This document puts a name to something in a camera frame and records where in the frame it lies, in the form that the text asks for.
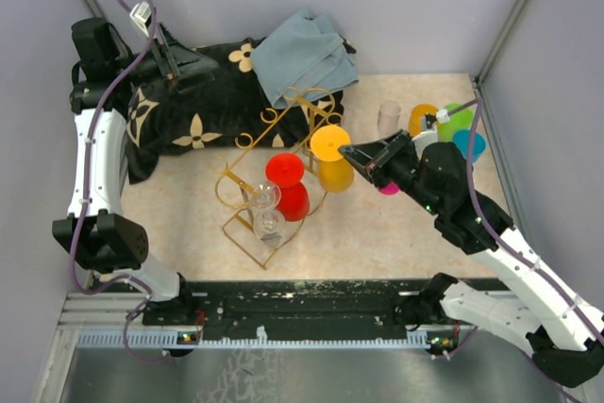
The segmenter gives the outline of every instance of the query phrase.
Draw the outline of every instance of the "black floral blanket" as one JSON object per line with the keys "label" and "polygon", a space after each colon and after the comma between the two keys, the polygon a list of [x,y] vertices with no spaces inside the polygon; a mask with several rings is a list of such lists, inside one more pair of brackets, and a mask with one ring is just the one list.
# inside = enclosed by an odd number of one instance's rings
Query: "black floral blanket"
{"label": "black floral blanket", "polygon": [[[131,184],[148,179],[160,155],[177,156],[210,146],[234,146],[242,132],[258,137],[267,125],[260,113],[270,108],[256,74],[251,53],[261,40],[218,44],[197,52],[218,62],[213,80],[185,94],[171,91],[163,79],[141,85],[128,110],[126,144]],[[335,112],[344,113],[342,92],[333,94]],[[330,108],[329,98],[313,104]],[[260,145],[291,147],[309,134],[309,113],[291,109]]]}

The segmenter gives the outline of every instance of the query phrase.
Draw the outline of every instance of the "marble tabletop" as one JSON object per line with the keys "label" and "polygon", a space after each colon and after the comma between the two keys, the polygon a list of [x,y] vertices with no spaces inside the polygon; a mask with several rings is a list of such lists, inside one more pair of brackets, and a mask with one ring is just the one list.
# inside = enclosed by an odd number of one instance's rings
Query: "marble tabletop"
{"label": "marble tabletop", "polygon": [[[399,103],[406,128],[417,104],[442,107],[471,99],[468,75],[361,76],[358,85],[344,91],[343,126],[353,143],[368,142],[377,138],[378,109],[386,100]],[[253,150],[246,177],[260,181],[266,161],[278,151]],[[416,278],[438,272],[493,276],[441,238],[433,218],[406,195],[382,195],[360,176],[346,192],[329,194],[262,270],[224,236],[221,226],[234,210],[214,196],[217,175],[210,167],[219,157],[233,161],[241,153],[213,148],[161,157],[147,181],[126,184],[125,216],[145,227],[150,253],[188,280]],[[475,181],[479,191],[506,207],[489,148],[475,166]],[[243,226],[232,227],[236,238],[258,243],[245,236]]]}

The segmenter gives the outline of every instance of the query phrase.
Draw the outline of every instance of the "gray-blue cloth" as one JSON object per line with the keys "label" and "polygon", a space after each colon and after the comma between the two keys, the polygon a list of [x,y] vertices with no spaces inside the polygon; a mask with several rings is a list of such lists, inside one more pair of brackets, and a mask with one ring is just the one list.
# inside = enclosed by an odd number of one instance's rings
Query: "gray-blue cloth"
{"label": "gray-blue cloth", "polygon": [[[292,96],[289,87],[303,92],[319,87],[337,92],[359,81],[352,56],[343,45],[325,15],[312,18],[299,10],[269,35],[252,52],[252,67],[268,101],[276,109],[288,107],[283,94]],[[316,101],[323,92],[310,92],[305,97]]]}

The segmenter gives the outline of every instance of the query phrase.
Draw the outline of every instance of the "gray floor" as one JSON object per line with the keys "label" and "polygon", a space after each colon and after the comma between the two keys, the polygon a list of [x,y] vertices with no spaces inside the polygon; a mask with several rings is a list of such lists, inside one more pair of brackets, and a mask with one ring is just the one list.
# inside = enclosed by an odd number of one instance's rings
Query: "gray floor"
{"label": "gray floor", "polygon": [[452,362],[392,350],[203,350],[162,365],[79,349],[61,403],[563,401],[513,347],[480,333]]}

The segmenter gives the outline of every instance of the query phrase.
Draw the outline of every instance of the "green cup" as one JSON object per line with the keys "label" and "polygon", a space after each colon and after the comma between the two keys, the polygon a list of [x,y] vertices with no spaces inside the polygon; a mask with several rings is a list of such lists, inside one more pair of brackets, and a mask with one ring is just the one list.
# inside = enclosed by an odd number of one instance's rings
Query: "green cup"
{"label": "green cup", "polygon": [[[445,106],[447,110],[453,110],[461,106],[460,103],[451,103]],[[453,141],[453,135],[461,130],[468,129],[472,126],[474,121],[474,111],[471,109],[464,109],[451,115],[450,120],[447,123],[438,125],[438,140],[440,142],[451,142]]]}

